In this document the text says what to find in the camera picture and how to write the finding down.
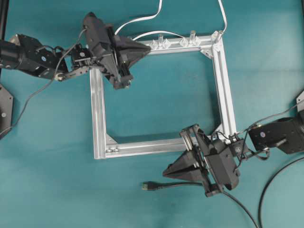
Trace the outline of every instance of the aluminum frame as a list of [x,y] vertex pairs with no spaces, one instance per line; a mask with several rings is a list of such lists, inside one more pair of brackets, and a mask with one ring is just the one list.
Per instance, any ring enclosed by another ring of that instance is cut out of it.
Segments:
[[[160,35],[158,41],[142,43],[152,47],[149,55],[200,51],[210,58],[213,62],[221,118],[221,125],[216,130],[221,130],[225,136],[237,132],[224,45],[219,32],[215,31],[212,35],[199,37],[191,32],[189,38],[165,40]],[[106,132],[104,84],[98,69],[90,70],[90,86],[95,159],[177,152],[186,149],[182,138],[119,144]]]

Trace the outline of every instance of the bolt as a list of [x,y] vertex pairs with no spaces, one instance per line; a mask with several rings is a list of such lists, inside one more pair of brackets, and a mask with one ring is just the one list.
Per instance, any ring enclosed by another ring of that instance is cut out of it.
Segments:
[[234,150],[235,150],[235,152],[237,152],[237,153],[240,153],[240,152],[241,152],[241,148],[240,148],[240,147],[236,147]]

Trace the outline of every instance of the wire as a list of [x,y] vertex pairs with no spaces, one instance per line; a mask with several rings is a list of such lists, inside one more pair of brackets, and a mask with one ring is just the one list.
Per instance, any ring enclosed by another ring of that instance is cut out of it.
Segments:
[[36,48],[36,51],[40,51],[40,50],[45,49],[45,48],[49,48],[49,49],[51,49],[52,51],[54,51],[54,48],[52,48],[52,47],[49,46],[49,45],[42,45],[42,46]]
[[221,132],[221,131],[215,131],[215,132],[212,133],[212,135],[211,135],[211,140],[212,140],[212,141],[213,141],[213,136],[214,136],[215,134],[218,134],[218,133],[220,133],[225,139],[230,140],[226,135],[224,135],[223,132]]
[[219,31],[218,37],[215,40],[216,43],[219,42],[219,40],[223,37],[223,35],[224,35],[224,33],[226,32],[226,29],[227,29],[227,17],[226,17],[226,14],[225,14],[225,9],[224,9],[222,0],[218,0],[218,3],[219,3],[220,11],[222,13],[222,17],[223,17],[223,20],[224,20],[224,29],[222,31]]
[[224,25],[225,25],[223,33],[222,33],[222,35],[223,35],[226,32],[226,30],[227,30],[227,17],[226,17],[226,13],[225,13],[225,9],[224,9],[222,0],[218,0],[218,3],[219,3],[220,11],[221,11],[222,16],[223,16]]
[[[166,189],[166,188],[173,188],[173,187],[180,187],[180,186],[203,186],[202,183],[198,182],[173,182],[173,183],[157,183],[153,181],[144,182],[142,184],[143,190],[159,190],[159,189]],[[223,194],[232,200],[234,200],[250,217],[256,228],[259,228],[257,222],[249,212],[249,210],[236,199],[234,196],[230,195],[228,192],[223,191]]]
[[179,186],[185,186],[185,185],[202,186],[201,183],[197,183],[197,182],[158,183],[158,182],[154,182],[154,181],[148,181],[148,182],[142,183],[142,190],[155,191],[155,190],[159,190],[159,189],[173,188],[173,187],[179,187]]
[[237,167],[235,168],[235,170],[238,169],[238,168],[241,166],[241,163],[242,163],[242,161],[243,161],[244,147],[245,147],[245,142],[246,142],[246,139],[247,139],[247,136],[248,136],[248,131],[250,131],[250,129],[251,129],[253,126],[255,126],[257,123],[262,122],[262,121],[265,121],[265,120],[268,120],[268,119],[273,118],[273,117],[277,117],[277,116],[283,115],[283,114],[285,114],[285,113],[288,113],[289,111],[291,111],[292,109],[296,108],[298,105],[300,105],[300,104],[303,103],[303,102],[304,102],[304,100],[300,101],[299,103],[295,104],[294,106],[292,106],[292,107],[286,109],[285,111],[283,111],[283,112],[281,112],[281,113],[273,114],[273,115],[267,116],[267,117],[265,117],[265,118],[262,118],[262,119],[260,119],[260,120],[258,120],[258,121],[255,121],[255,122],[254,122],[253,124],[251,124],[248,128],[246,128],[246,129],[244,129],[244,130],[238,132],[237,134],[241,134],[241,133],[243,133],[243,132],[246,132],[246,134],[245,134],[245,137],[244,137],[244,142],[243,142],[243,146],[242,146],[242,150],[241,150],[241,151],[242,151],[242,152],[241,152],[241,157],[240,157],[239,163],[238,163]]
[[249,210],[240,202],[238,201],[237,198],[235,198],[234,196],[230,195],[228,192],[223,191],[223,194],[229,198],[231,198],[233,201],[235,201],[250,217],[251,221],[253,222],[253,224],[255,225],[256,228],[259,228],[257,225],[257,222],[255,221],[255,219],[253,218],[253,216],[251,215],[251,213],[249,212]]
[[153,34],[159,34],[159,33],[166,33],[166,34],[170,34],[170,35],[175,35],[177,37],[181,37],[181,38],[185,38],[177,33],[174,33],[174,32],[169,32],[169,31],[162,31],[162,30],[159,30],[159,31],[151,31],[151,32],[145,32],[145,33],[142,33],[140,35],[138,35],[137,37],[133,38],[133,40],[138,40],[139,38],[142,38],[142,37],[145,37],[145,36],[149,36],[149,35],[153,35]]
[[158,6],[158,10],[156,12],[156,14],[154,15],[151,15],[151,16],[147,16],[147,17],[142,17],[142,18],[136,18],[136,19],[133,19],[133,20],[130,20],[129,22],[126,22],[124,23],[122,26],[120,26],[116,32],[115,32],[115,35],[117,35],[119,33],[119,31],[126,25],[130,24],[130,23],[133,23],[133,22],[137,22],[137,21],[143,21],[143,20],[150,20],[150,19],[153,19],[155,17],[157,17],[157,15],[160,13],[162,9],[162,0],[160,0],[160,3],[159,3],[159,6]]
[[263,206],[263,201],[264,201],[264,196],[265,196],[265,193],[269,187],[269,185],[271,184],[271,182],[274,180],[274,178],[280,174],[282,171],[284,171],[285,169],[287,169],[288,167],[291,167],[292,165],[300,162],[300,161],[303,161],[304,160],[304,157],[302,158],[299,158],[295,161],[292,161],[291,163],[287,164],[286,166],[282,167],[281,169],[279,169],[279,171],[277,171],[266,183],[263,191],[262,191],[262,194],[261,194],[261,197],[260,197],[260,201],[259,201],[259,204],[258,204],[258,222],[260,224],[260,227],[263,228],[263,223],[262,223],[262,206]]
[[70,47],[69,50],[68,50],[65,54],[63,54],[62,57],[59,59],[59,61],[58,61],[58,63],[57,63],[57,66],[56,66],[56,69],[55,69],[55,72],[54,72],[54,76],[52,77],[52,79],[51,79],[48,83],[46,83],[43,87],[41,87],[39,90],[33,92],[31,95],[28,96],[28,98],[27,98],[26,101],[25,101],[25,104],[23,105],[23,108],[22,108],[21,113],[19,114],[19,117],[17,118],[17,121],[16,121],[14,124],[12,124],[10,127],[7,127],[7,128],[4,129],[2,132],[0,132],[0,136],[1,136],[3,133],[5,133],[6,131],[8,131],[8,130],[12,129],[13,127],[15,127],[15,126],[18,124],[18,122],[19,122],[20,118],[22,117],[22,115],[23,115],[23,113],[24,113],[24,111],[25,111],[25,109],[26,109],[26,107],[27,107],[27,105],[28,105],[30,99],[31,99],[32,97],[34,97],[35,95],[39,94],[40,92],[42,92],[43,90],[45,90],[47,87],[49,87],[49,86],[53,83],[53,81],[55,80],[56,73],[57,73],[57,71],[58,71],[58,68],[59,68],[59,65],[60,65],[61,61],[62,61],[62,60],[65,58],[65,56],[66,56],[66,55],[67,55],[67,54],[68,54],[68,53],[69,53],[69,52],[70,52],[70,51],[79,43],[79,41],[80,41],[80,39],[81,39],[81,36],[82,36],[82,34],[83,34],[85,31],[86,31],[86,29],[82,30],[82,31],[79,33],[77,42],[76,42],[75,44],[73,44],[72,47]]

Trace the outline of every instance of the clear plastic peg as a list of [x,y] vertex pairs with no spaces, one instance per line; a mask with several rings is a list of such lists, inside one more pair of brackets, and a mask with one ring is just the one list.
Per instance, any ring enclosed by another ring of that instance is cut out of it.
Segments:
[[158,48],[158,42],[156,42],[155,40],[153,40],[149,46],[151,47],[152,50],[156,50]]
[[193,44],[194,39],[195,39],[195,34],[196,34],[196,32],[195,32],[194,30],[192,30],[192,31],[190,32],[189,44]]
[[162,43],[163,43],[163,34],[160,33],[160,34],[158,35],[158,46],[159,46],[160,48],[162,48]]

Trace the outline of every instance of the teal table surface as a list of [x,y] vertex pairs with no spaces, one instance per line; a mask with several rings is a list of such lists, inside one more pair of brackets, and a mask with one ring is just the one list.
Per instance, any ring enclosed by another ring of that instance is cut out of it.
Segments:
[[[295,104],[304,90],[303,13],[300,0],[225,0],[224,6],[228,74],[241,130]],[[6,40],[19,33],[67,48],[90,11],[118,28],[157,7],[157,0],[11,0]],[[130,24],[121,35],[150,30],[202,35],[222,27],[217,0],[165,0],[157,18]],[[212,62],[204,55],[149,56],[131,72],[129,89],[115,91],[104,81],[107,130],[119,142],[175,138],[194,123],[210,133],[219,124]],[[15,97],[13,120],[27,96],[47,82],[2,71],[1,83]],[[30,101],[20,123],[0,142],[0,227],[253,227],[235,202],[223,195],[206,198],[199,187],[141,190],[143,181],[171,181],[161,174],[180,153],[94,160],[89,75],[54,82]],[[268,161],[243,162],[231,194],[257,218],[266,180],[300,156],[272,149]],[[303,227],[303,165],[269,188],[265,228]]]

